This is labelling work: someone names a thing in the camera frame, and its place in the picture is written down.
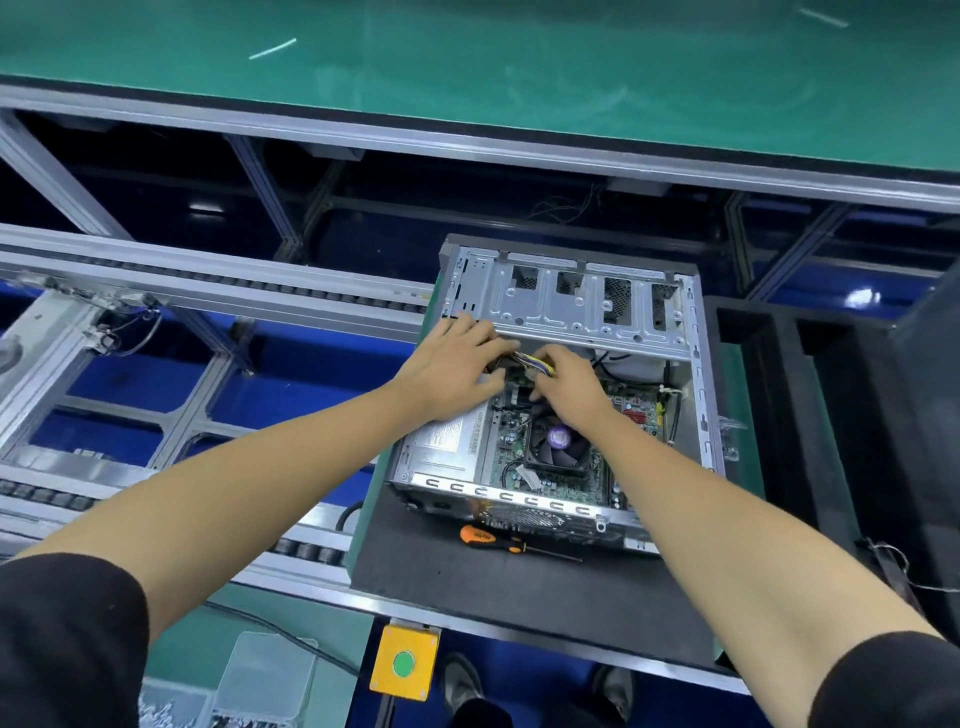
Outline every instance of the black sleeve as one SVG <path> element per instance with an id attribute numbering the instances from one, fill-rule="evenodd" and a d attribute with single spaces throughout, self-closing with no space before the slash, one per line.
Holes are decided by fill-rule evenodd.
<path id="1" fill-rule="evenodd" d="M 919 632 L 869 639 L 827 674 L 813 700 L 808 725 L 960 726 L 960 649 Z"/>
<path id="2" fill-rule="evenodd" d="M 143 590 L 109 562 L 56 553 L 0 566 L 0 723 L 135 728 L 149 636 Z"/>

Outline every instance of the ventilation holes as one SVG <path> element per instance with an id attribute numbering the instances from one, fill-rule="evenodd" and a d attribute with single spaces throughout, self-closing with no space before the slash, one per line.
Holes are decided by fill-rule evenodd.
<path id="1" fill-rule="evenodd" d="M 603 323 L 628 327 L 631 324 L 630 282 L 626 279 L 604 279 L 603 297 L 611 309 L 604 311 Z"/>
<path id="2" fill-rule="evenodd" d="M 511 283 L 513 288 L 523 288 L 533 291 L 537 288 L 537 276 L 540 273 L 536 268 L 526 265 L 515 265 Z"/>
<path id="3" fill-rule="evenodd" d="M 584 283 L 582 273 L 561 271 L 557 274 L 557 293 L 563 296 L 576 296 L 580 293 L 580 286 Z"/>
<path id="4" fill-rule="evenodd" d="M 654 329 L 657 331 L 666 331 L 666 301 L 673 298 L 673 294 L 676 292 L 676 286 L 662 285 L 661 283 L 655 283 L 653 286 Z"/>

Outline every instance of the shoe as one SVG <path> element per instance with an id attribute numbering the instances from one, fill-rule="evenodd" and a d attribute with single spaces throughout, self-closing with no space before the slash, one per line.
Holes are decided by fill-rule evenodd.
<path id="1" fill-rule="evenodd" d="M 475 697 L 483 697 L 480 676 L 476 668 L 459 652 L 451 652 L 444 659 L 441 672 L 444 686 L 444 705 L 451 715 Z"/>
<path id="2" fill-rule="evenodd" d="M 593 673 L 590 691 L 610 700 L 624 722 L 634 711 L 634 674 L 625 667 L 600 666 Z"/>

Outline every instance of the forearm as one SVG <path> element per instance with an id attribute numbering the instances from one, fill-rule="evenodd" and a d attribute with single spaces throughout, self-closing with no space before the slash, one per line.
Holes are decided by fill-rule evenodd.
<path id="1" fill-rule="evenodd" d="M 427 419 L 416 390 L 389 383 L 178 463 L 24 555 L 85 553 L 127 570 L 147 595 L 155 639 Z"/>
<path id="2" fill-rule="evenodd" d="M 864 640 L 936 634 L 833 542 L 616 412 L 588 437 L 776 725 L 805 725 L 829 669 Z"/>

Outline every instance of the green workbench surface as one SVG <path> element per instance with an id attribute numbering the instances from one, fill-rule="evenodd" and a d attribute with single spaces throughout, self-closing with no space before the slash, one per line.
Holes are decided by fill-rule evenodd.
<path id="1" fill-rule="evenodd" d="M 312 638 L 327 652 L 360 666 L 373 617 L 359 612 L 228 584 L 212 599 L 275 623 L 298 637 Z M 270 632 L 243 619 L 200 608 L 181 619 L 150 651 L 147 675 L 216 690 L 233 645 L 242 632 Z M 356 678 L 318 660 L 310 683 L 303 728 L 343 728 Z"/>
<path id="2" fill-rule="evenodd" d="M 949 0 L 0 0 L 0 74 L 960 171 L 958 34 Z"/>

